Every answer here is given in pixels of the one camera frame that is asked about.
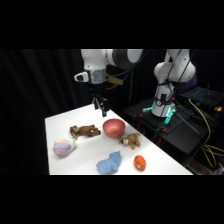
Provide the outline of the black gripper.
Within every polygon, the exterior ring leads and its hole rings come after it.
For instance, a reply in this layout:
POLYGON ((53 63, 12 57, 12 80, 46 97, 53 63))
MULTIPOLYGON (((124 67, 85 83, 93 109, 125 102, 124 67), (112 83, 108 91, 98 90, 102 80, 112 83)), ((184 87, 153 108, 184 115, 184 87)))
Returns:
POLYGON ((100 109, 99 100, 101 100, 102 116, 106 117, 109 111, 109 101, 106 98, 106 83, 90 84, 90 94, 94 97, 95 110, 100 109))

